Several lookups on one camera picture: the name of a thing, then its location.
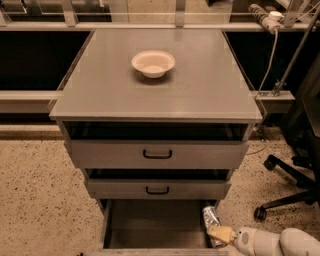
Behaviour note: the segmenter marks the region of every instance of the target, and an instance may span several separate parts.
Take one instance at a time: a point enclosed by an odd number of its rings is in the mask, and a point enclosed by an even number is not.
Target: cabinet top
[[[144,77],[132,58],[175,58],[163,77]],[[184,120],[254,123],[261,114],[220,29],[96,30],[50,117],[56,120]]]

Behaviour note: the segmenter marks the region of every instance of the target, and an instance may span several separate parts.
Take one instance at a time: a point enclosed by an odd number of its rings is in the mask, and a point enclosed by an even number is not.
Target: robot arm
[[[320,242],[299,229],[288,228],[281,234],[242,227],[233,231],[230,227],[211,225],[210,237],[224,243],[233,243],[246,256],[319,256]]]

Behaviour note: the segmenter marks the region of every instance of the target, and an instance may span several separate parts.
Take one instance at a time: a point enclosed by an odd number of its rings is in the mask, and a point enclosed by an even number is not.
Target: speckled floor
[[[288,163],[293,155],[278,129],[268,129],[265,137],[266,142],[251,141],[232,176],[231,189],[217,208],[222,224],[271,232],[295,227],[320,239],[316,204],[275,208],[265,222],[254,221],[257,206],[299,190],[283,172],[262,165],[270,153]],[[86,256],[100,248],[102,213],[73,167],[57,126],[0,126],[0,179],[0,256]],[[241,255],[232,246],[223,250]]]

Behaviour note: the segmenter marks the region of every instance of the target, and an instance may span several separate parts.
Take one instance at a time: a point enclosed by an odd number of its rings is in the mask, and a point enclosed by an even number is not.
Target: cable
[[[273,47],[272,47],[272,52],[271,52],[271,56],[270,56],[270,60],[269,60],[269,66],[268,66],[268,69],[264,75],[264,78],[262,79],[262,82],[260,84],[260,87],[259,87],[259,90],[258,90],[258,93],[257,93],[257,96],[256,98],[259,96],[260,92],[261,92],[261,89],[264,85],[264,82],[266,81],[268,75],[269,75],[269,72],[270,72],[270,69],[271,69],[271,66],[272,66],[272,62],[273,62],[273,57],[274,57],[274,53],[275,53],[275,50],[276,50],[276,46],[277,46],[277,43],[278,43],[278,29],[275,29],[275,39],[274,39],[274,43],[273,43]]]

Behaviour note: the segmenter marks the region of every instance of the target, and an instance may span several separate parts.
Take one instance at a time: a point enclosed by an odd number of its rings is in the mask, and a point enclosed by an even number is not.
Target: drawer handle
[[[149,195],[166,195],[169,194],[169,187],[167,187],[166,191],[163,192],[152,192],[149,190],[149,187],[146,186],[146,193]]]
[[[143,150],[143,156],[147,159],[169,159],[172,157],[172,150],[170,149],[166,156],[150,156],[147,154],[147,150]]]

